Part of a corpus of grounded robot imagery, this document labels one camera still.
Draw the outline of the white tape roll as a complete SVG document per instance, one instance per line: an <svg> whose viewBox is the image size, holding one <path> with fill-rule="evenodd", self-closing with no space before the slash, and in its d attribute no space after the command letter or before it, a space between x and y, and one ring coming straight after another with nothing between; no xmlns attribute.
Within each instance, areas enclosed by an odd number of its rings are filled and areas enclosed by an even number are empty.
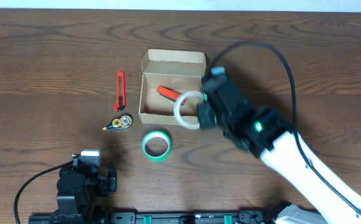
<svg viewBox="0 0 361 224"><path fill-rule="evenodd" d="M196 98L200 98L201 100L204 100L204 94L200 91L188 91L185 92L183 94L181 94L175 101L174 103L174 108L173 108L173 113L174 113L174 117L176 119L176 121L183 126L186 129L199 129L200 128L200 123L196 122L196 123L188 123L185 120L183 120L182 116L181 116L181 112L180 112L180 107L181 107L181 103L186 100L187 98L190 97L196 97Z"/></svg>

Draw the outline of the red black stapler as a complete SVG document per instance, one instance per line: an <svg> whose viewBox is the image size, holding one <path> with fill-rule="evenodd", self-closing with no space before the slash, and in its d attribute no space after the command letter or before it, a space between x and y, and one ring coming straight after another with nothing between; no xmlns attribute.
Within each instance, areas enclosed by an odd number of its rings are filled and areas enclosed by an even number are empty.
<svg viewBox="0 0 361 224"><path fill-rule="evenodd" d="M173 89L170 89L170 88L167 88L167 87L164 87L164 86L159 86L157 88L157 92L167 98L168 100L171 100L173 102L176 102L176 100L178 99L178 97L181 96L181 93L179 93L178 91L175 91Z"/></svg>

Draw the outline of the red utility knife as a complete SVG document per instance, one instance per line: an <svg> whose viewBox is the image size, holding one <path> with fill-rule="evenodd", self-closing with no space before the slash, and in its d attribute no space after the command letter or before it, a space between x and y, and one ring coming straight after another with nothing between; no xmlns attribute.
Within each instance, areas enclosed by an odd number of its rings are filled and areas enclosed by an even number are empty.
<svg viewBox="0 0 361 224"><path fill-rule="evenodd" d="M116 84L116 102L113 107L115 111L122 111L126 106L126 90L125 90L125 72L117 72L117 84Z"/></svg>

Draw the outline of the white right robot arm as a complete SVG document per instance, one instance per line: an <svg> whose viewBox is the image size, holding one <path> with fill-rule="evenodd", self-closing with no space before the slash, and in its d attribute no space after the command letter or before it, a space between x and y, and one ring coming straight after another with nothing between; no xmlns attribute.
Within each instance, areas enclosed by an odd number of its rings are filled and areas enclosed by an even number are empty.
<svg viewBox="0 0 361 224"><path fill-rule="evenodd" d="M307 146L297 122L272 108L255 110L233 80L212 77L202 84L197 106L201 129L219 127L234 145L251 152L288 180L328 223L361 223L361 195Z"/></svg>

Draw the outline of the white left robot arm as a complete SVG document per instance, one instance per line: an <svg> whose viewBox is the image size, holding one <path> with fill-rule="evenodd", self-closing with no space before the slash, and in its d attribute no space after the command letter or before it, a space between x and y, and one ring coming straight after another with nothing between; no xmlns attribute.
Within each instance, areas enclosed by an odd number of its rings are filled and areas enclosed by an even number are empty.
<svg viewBox="0 0 361 224"><path fill-rule="evenodd" d="M59 172L57 182L58 210L49 217L49 223L102 223L111 222L110 215L97 205L98 197L107 197L117 190L117 169L113 163L108 174L99 174L100 163L96 159L73 159Z"/></svg>

